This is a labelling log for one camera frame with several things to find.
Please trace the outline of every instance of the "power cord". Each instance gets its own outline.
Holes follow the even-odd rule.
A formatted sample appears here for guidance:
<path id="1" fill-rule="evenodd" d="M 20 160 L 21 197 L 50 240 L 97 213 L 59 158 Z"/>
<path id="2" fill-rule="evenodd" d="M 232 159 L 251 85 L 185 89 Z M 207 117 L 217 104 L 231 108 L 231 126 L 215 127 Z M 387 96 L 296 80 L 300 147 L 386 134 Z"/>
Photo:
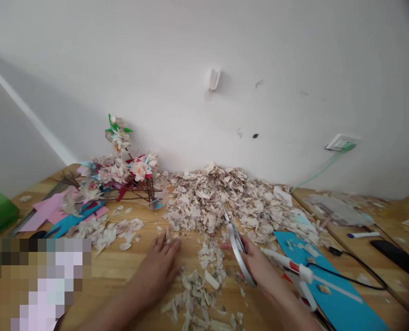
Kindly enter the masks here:
<path id="1" fill-rule="evenodd" d="M 315 179 L 316 177 L 318 177 L 319 175 L 321 175 L 321 174 L 322 174 L 324 171 L 326 171 L 333 163 L 335 163 L 335 162 L 339 159 L 339 157 L 340 157 L 342 154 L 344 154 L 344 153 L 346 153 L 346 152 L 348 152 L 348 151 L 351 151 L 351 150 L 354 149 L 355 147 L 356 147 L 356 144 L 355 144 L 355 143 L 347 142 L 347 143 L 344 145 L 344 147 L 342 147 L 341 151 L 340 151 L 337 155 L 335 155 L 335 156 L 332 158 L 332 160 L 330 161 L 330 163 L 329 163 L 327 166 L 325 166 L 323 169 L 321 169 L 321 171 L 319 171 L 319 172 L 318 172 L 316 175 L 314 175 L 313 177 L 311 177 L 311 178 L 307 179 L 306 181 L 303 181 L 302 183 L 296 185 L 296 186 L 290 191 L 290 194 L 292 194 L 293 191 L 296 190 L 296 189 L 297 189 L 298 187 L 300 187 L 301 185 L 304 185 L 305 183 L 308 183 L 308 182 L 311 181 L 312 179 Z"/>
<path id="2" fill-rule="evenodd" d="M 334 255 L 336 255 L 336 256 L 339 256 L 339 257 L 340 257 L 342 254 L 347 254 L 347 255 L 351 256 L 352 258 L 354 258 L 356 261 L 358 261 L 359 264 L 361 264 L 364 268 L 366 268 L 366 269 L 368 270 L 368 272 L 370 272 L 371 275 L 372 275 L 373 277 L 375 277 L 375 278 L 382 284 L 382 287 L 377 287 L 377 286 L 372 286 L 372 285 L 368 285 L 368 284 L 361 283 L 361 282 L 359 282 L 359 281 L 357 281 L 357 280 L 354 280 L 354 279 L 352 279 L 352 278 L 345 277 L 345 276 L 343 276 L 343 275 L 341 275 L 341 274 L 337 274 L 336 272 L 333 272 L 333 271 L 331 271 L 331 270 L 328 270 L 328 269 L 326 269 L 326 268 L 323 268 L 323 267 L 317 265 L 316 263 L 309 262 L 309 263 L 307 263 L 305 266 L 306 266 L 306 267 L 311 266 L 311 265 L 316 266 L 316 267 L 318 267 L 318 268 L 320 268 L 320 269 L 322 269 L 322 270 L 328 272 L 329 274 L 333 274 L 333 275 L 335 275 L 335 276 L 338 276 L 338 277 L 340 277 L 340 278 L 346 279 L 346 280 L 348 280 L 348 281 L 350 281 L 350 282 L 353 282 L 353 283 L 355 283 L 355 284 L 358 284 L 358 285 L 361 285 L 361 286 L 365 286 L 365 287 L 371 288 L 371 289 L 373 289 L 373 290 L 385 291 L 385 290 L 388 289 L 387 283 L 384 282 L 384 280 L 383 280 L 376 272 L 374 272 L 367 264 L 364 263 L 364 261 L 362 261 L 362 260 L 361 260 L 360 258 L 358 258 L 357 256 L 354 256 L 353 254 L 350 254 L 349 252 L 346 252 L 346 251 L 340 251 L 340 250 L 338 250 L 338 249 L 336 249 L 336 248 L 334 248 L 334 247 L 332 247 L 332 246 L 330 246 L 330 247 L 328 248 L 328 250 L 329 250 L 330 253 L 332 253 L 332 254 L 334 254 Z"/>
<path id="3" fill-rule="evenodd" d="M 324 317 L 321 312 L 317 309 L 314 311 L 314 314 L 319 318 L 319 320 L 325 325 L 327 330 L 329 331 L 336 331 L 335 327 L 333 324 L 329 321 L 328 318 Z"/>

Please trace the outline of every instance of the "black cable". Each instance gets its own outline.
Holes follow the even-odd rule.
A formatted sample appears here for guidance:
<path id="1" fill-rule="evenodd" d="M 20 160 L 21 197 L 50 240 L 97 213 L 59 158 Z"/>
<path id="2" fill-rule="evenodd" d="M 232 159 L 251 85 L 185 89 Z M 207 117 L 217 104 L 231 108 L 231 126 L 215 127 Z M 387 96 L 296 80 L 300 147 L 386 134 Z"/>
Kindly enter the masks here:
<path id="1" fill-rule="evenodd" d="M 343 275 L 341 275 L 341 274 L 337 274 L 336 272 L 333 272 L 333 271 L 331 271 L 331 270 L 328 270 L 328 269 L 326 269 L 326 268 L 323 268 L 323 267 L 321 267 L 320 265 L 317 265 L 316 263 L 308 262 L 305 266 L 308 267 L 308 266 L 311 266 L 311 265 L 314 265 L 314 266 L 316 266 L 316 267 L 318 267 L 318 268 L 320 268 L 320 269 L 322 269 L 322 270 L 324 270 L 324 271 L 327 271 L 329 274 L 333 274 L 333 275 L 335 275 L 335 276 L 338 276 L 338 277 L 340 277 L 340 278 L 346 279 L 346 280 L 351 281 L 351 282 L 353 282 L 353 283 L 356 283 L 356 284 L 358 284 L 358 285 L 362 285 L 362 286 L 371 288 L 371 289 L 373 289 L 373 290 L 379 290 L 379 291 L 384 291 L 384 290 L 386 290 L 386 288 L 384 288 L 384 287 L 376 287 L 376 286 L 372 286 L 372 285 L 367 285 L 367 284 L 358 282 L 357 280 L 354 280 L 354 279 L 352 279 L 352 278 L 348 278 L 348 277 L 345 277 L 345 276 L 343 276 Z"/>
<path id="2" fill-rule="evenodd" d="M 382 288 L 384 288 L 384 290 L 388 290 L 387 283 L 372 268 L 370 268 L 367 264 L 365 264 L 364 261 L 362 261 L 360 258 L 358 258 L 357 256 L 349 252 L 346 252 L 346 251 L 342 251 L 342 252 L 354 258 L 360 265 L 362 265 L 373 277 L 375 277 L 382 284 Z"/>
<path id="3" fill-rule="evenodd" d="M 345 254 L 351 256 L 352 258 L 354 258 L 359 264 L 361 264 L 364 268 L 366 268 L 366 269 L 368 270 L 368 272 L 370 272 L 370 274 L 371 274 L 373 277 L 375 277 L 377 280 L 379 280 L 379 282 L 382 284 L 382 287 L 376 287 L 376 286 L 372 286 L 372 285 L 367 285 L 367 284 L 361 283 L 361 282 L 359 282 L 359 281 L 357 281 L 357 280 L 354 280 L 354 279 L 352 279 L 352 278 L 345 277 L 345 276 L 343 276 L 343 275 L 341 275 L 341 274 L 337 274 L 336 272 L 333 272 L 333 271 L 331 271 L 331 270 L 328 270 L 328 269 L 326 269 L 326 268 L 323 268 L 323 267 L 317 265 L 316 263 L 309 262 L 309 263 L 307 263 L 305 266 L 306 266 L 306 267 L 308 267 L 308 266 L 310 266 L 310 265 L 317 266 L 318 268 L 320 268 L 320 269 L 322 269 L 322 270 L 324 270 L 324 271 L 326 271 L 326 272 L 328 272 L 328 273 L 330 273 L 330 274 L 333 274 L 333 275 L 338 276 L 338 277 L 340 277 L 340 278 L 346 279 L 346 280 L 351 281 L 351 282 L 353 282 L 353 283 L 356 283 L 356 284 L 358 284 L 358 285 L 371 288 L 371 289 L 373 289 L 373 290 L 385 291 L 385 290 L 388 289 L 387 283 L 384 282 L 384 280 L 383 280 L 376 272 L 374 272 L 367 264 L 364 263 L 364 261 L 362 261 L 362 260 L 361 260 L 360 258 L 358 258 L 357 256 L 354 256 L 353 254 L 350 254 L 349 252 L 346 252 L 346 251 L 340 251 L 340 250 L 338 250 L 338 249 L 336 249 L 336 248 L 334 248 L 334 247 L 329 247 L 328 250 L 329 250 L 329 252 L 331 252 L 332 254 L 334 254 L 334 255 L 336 255 L 336 256 L 339 256 L 339 257 L 340 257 L 342 254 L 345 253 Z"/>
<path id="4" fill-rule="evenodd" d="M 333 324 L 328 320 L 327 317 L 324 317 L 318 309 L 315 310 L 314 314 L 320 319 L 320 321 L 325 325 L 325 327 L 326 327 L 329 331 L 336 331 L 336 329 L 335 329 L 335 327 L 333 326 Z"/>

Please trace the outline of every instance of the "wall mark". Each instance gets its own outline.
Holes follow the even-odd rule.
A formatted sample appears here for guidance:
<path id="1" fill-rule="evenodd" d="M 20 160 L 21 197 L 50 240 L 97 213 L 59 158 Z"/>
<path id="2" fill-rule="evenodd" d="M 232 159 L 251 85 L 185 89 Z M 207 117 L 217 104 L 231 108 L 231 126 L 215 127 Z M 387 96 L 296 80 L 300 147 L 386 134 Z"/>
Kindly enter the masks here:
<path id="1" fill-rule="evenodd" d="M 258 86 L 261 86 L 264 84 L 264 79 L 259 80 L 256 84 L 255 84 L 255 89 L 258 89 Z"/>

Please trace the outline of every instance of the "hand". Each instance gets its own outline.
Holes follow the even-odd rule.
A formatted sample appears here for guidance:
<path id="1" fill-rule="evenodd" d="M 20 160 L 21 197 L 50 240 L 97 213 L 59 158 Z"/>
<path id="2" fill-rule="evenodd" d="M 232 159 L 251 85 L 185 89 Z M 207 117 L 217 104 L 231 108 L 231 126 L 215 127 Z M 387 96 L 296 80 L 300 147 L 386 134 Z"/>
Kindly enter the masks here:
<path id="1" fill-rule="evenodd" d="M 160 300 L 180 271 L 176 256 L 181 249 L 180 239 L 166 242 L 166 233 L 155 238 L 148 255 L 127 284 L 133 300 L 148 308 Z"/>
<path id="2" fill-rule="evenodd" d="M 247 270 L 263 292 L 266 294 L 272 293 L 273 288 L 283 283 L 282 280 L 264 253 L 248 237 L 242 235 L 241 241 L 246 250 L 246 254 L 243 252 L 240 252 L 240 254 Z M 221 248 L 231 250 L 232 244 L 230 242 L 223 243 Z"/>

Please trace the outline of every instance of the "pixelated area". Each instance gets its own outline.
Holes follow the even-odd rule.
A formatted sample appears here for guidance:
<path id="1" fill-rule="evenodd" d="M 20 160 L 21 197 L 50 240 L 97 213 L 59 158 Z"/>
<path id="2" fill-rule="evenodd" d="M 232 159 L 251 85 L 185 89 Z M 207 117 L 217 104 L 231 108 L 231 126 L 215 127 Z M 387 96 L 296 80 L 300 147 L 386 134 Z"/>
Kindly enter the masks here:
<path id="1" fill-rule="evenodd" d="M 48 330 L 90 278 L 90 239 L 0 239 L 0 330 Z"/>

